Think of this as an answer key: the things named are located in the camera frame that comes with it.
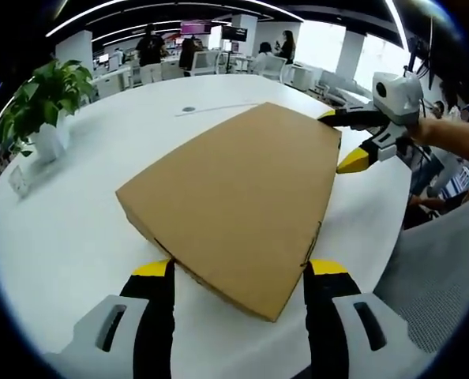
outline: person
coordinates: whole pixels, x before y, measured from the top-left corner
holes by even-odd
[[[273,55],[272,45],[270,45],[269,42],[263,42],[261,45],[259,45],[259,54],[254,59],[254,61],[250,63],[250,72],[259,73],[265,69],[265,61],[268,55]]]
[[[124,62],[124,53],[117,47],[114,52],[114,56],[118,58],[118,65],[122,66]]]
[[[137,51],[140,56],[141,81],[144,84],[161,81],[161,57],[167,52],[163,38],[154,33],[153,24],[147,25],[145,36],[138,42]]]
[[[290,30],[283,31],[283,45],[280,47],[280,44],[276,45],[276,49],[279,51],[277,57],[285,58],[287,60],[286,65],[292,64],[295,58],[295,38]]]
[[[436,101],[434,103],[434,107],[431,110],[431,114],[438,120],[440,120],[443,117],[443,114],[445,113],[445,104],[443,104],[443,101]]]
[[[145,36],[138,42],[137,50],[140,56],[140,67],[161,63],[161,56],[166,55],[164,40],[154,32],[154,25],[148,24]]]
[[[435,103],[435,110],[433,110],[432,114],[436,119],[460,121],[461,112],[457,106],[457,94],[453,87],[442,82],[441,91],[447,103],[448,110],[445,113],[445,105],[440,101],[440,103]],[[411,193],[414,195],[420,196],[427,187],[426,192],[428,197],[437,197],[450,179],[452,179],[462,167],[462,160],[451,152],[438,147],[431,148],[431,152],[431,160],[412,174]],[[434,186],[429,186],[433,178],[438,175],[440,175],[441,180]]]
[[[196,51],[201,50],[194,43],[194,39],[184,39],[182,42],[182,52],[180,53],[180,59],[178,60],[178,67],[184,71],[190,71],[193,66],[194,53]],[[184,72],[184,77],[190,77],[190,73]]]
[[[442,148],[469,161],[469,123],[448,119],[420,118],[408,127],[408,135],[417,143]]]
[[[469,201],[469,190],[463,191],[446,200],[440,199],[439,197],[424,198],[412,195],[403,218],[403,229],[411,229],[412,227],[417,227],[433,219],[430,213],[421,208],[422,206],[444,215],[467,201]]]
[[[194,45],[197,48],[197,51],[203,51],[204,50],[203,41],[201,41],[201,39],[194,37],[193,41],[194,41]]]

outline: human arm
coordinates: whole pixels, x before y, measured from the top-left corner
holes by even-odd
[[[161,45],[161,56],[166,57],[168,56],[168,50],[166,50],[166,44],[164,43],[163,37],[160,37],[159,45]]]
[[[469,123],[421,118],[409,134],[420,144],[443,148],[469,160]]]
[[[279,56],[281,58],[285,58],[287,60],[291,59],[291,57],[292,57],[292,43],[286,41],[283,44],[283,46],[280,49],[277,56]]]
[[[145,38],[142,38],[142,39],[140,39],[140,41],[138,41],[138,45],[137,45],[137,48],[136,48],[138,53],[141,53],[145,49],[145,44],[146,43],[147,42],[146,42]]]
[[[445,200],[439,199],[437,197],[430,197],[430,198],[422,199],[421,197],[412,195],[410,201],[408,202],[408,205],[409,206],[422,205],[434,211],[440,211],[445,206]]]

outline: white round table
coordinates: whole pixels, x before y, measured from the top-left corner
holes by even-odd
[[[10,164],[0,178],[0,288],[39,352],[59,352],[74,324],[118,295],[135,268],[163,259],[126,220],[115,190],[199,133],[267,101],[314,118],[329,109],[259,76],[164,81],[67,118],[70,148],[49,166],[39,167],[34,154]],[[368,136],[344,129],[340,159]],[[25,199],[8,183],[16,165],[32,182]],[[312,258],[340,262],[362,291],[372,291],[400,232],[410,178],[397,158],[337,175]],[[272,324],[226,304],[178,268],[173,376],[292,377],[310,364],[305,314],[301,281]]]

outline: mesh chair back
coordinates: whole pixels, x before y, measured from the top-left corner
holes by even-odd
[[[215,69],[218,51],[196,51],[194,53],[193,69]]]
[[[285,58],[276,57],[274,55],[268,55],[265,59],[265,68],[264,71],[272,71],[274,73],[280,73],[287,60]]]
[[[402,232],[374,294],[408,322],[417,346],[440,349],[469,308],[469,201]]]

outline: computer monitor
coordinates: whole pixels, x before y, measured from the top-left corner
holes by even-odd
[[[229,39],[230,41],[247,41],[247,29],[235,28],[233,26],[222,25],[221,39]]]
[[[99,63],[108,62],[109,59],[110,59],[110,55],[109,55],[109,54],[100,55],[100,56],[99,56]]]

